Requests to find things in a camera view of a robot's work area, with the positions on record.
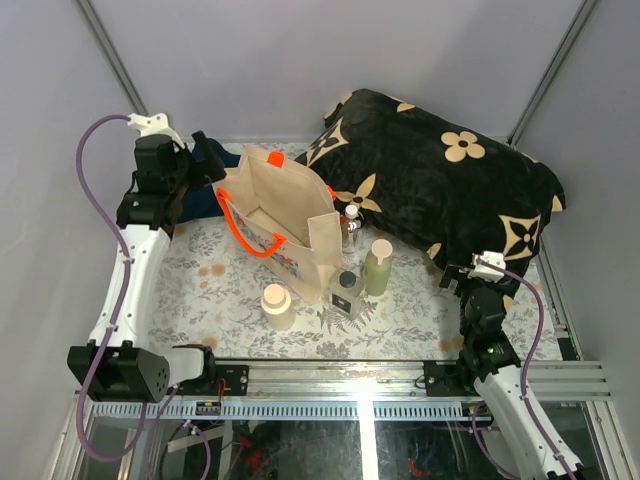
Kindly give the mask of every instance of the cushion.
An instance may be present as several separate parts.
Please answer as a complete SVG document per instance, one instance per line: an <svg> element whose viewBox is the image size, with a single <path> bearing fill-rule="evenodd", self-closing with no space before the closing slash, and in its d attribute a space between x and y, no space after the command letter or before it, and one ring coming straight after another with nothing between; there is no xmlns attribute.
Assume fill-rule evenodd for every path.
<svg viewBox="0 0 640 480"><path fill-rule="evenodd" d="M552 211L565 208L543 163L398 98L367 89L325 115L326 131L296 159L333 188L337 207L426 252L445 269L503 252L523 275ZM513 296L516 282L505 279Z"/></svg>

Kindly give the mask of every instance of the glass perfume bottle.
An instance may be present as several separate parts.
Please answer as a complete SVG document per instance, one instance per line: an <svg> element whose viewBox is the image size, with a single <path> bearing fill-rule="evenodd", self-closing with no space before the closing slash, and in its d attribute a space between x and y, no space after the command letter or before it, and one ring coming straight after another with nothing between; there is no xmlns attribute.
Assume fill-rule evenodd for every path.
<svg viewBox="0 0 640 480"><path fill-rule="evenodd" d="M355 273L336 270L329 281L329 301L337 311L354 319L360 314L364 280Z"/></svg>
<svg viewBox="0 0 640 480"><path fill-rule="evenodd" d="M342 251L356 253L360 246L360 230L362 229L362 214L357 205L347 205L344 215L340 219L342 228Z"/></svg>

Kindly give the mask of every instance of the brown paper bag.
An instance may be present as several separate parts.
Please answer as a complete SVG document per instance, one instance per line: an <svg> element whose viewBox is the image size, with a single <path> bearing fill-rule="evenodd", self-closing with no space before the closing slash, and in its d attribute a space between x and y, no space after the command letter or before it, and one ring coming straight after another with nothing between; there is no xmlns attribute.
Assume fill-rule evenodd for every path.
<svg viewBox="0 0 640 480"><path fill-rule="evenodd" d="M237 168L213 188L231 232L250 254L308 303L342 266L340 217L311 169L280 152L245 147Z"/></svg>

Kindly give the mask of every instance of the blue cloth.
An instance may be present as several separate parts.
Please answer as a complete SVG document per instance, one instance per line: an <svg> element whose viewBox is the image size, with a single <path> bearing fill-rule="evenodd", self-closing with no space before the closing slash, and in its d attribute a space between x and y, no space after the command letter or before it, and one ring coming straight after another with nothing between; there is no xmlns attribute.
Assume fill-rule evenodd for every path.
<svg viewBox="0 0 640 480"><path fill-rule="evenodd" d="M222 145L213 138L208 138L213 151L222 159L226 168L235 168L240 162L240 155L227 152ZM202 150L197 145L191 152L196 162L204 160ZM222 209L218 205L216 195L211 186L204 187L197 192L187 193L182 198L182 216L178 223L185 223L196 218L209 218L222 216Z"/></svg>

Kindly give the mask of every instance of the small glass bottle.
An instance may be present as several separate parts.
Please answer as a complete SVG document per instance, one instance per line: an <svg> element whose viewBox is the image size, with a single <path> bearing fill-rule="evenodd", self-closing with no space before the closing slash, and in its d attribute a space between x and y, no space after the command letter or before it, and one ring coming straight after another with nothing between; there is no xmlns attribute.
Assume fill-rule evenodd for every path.
<svg viewBox="0 0 640 480"><path fill-rule="evenodd" d="M344 215L340 219L342 228L342 251L344 253L356 253L360 246L360 230L362 220L357 205L347 205Z"/></svg>
<svg viewBox="0 0 640 480"><path fill-rule="evenodd" d="M354 319L360 314L360 294L364 289L364 281L355 273L336 270L329 281L329 301L337 310Z"/></svg>
<svg viewBox="0 0 640 480"><path fill-rule="evenodd" d="M387 240L376 240L371 245L364 261L364 281L367 293L380 296L387 289L391 275L391 253L393 246Z"/></svg>

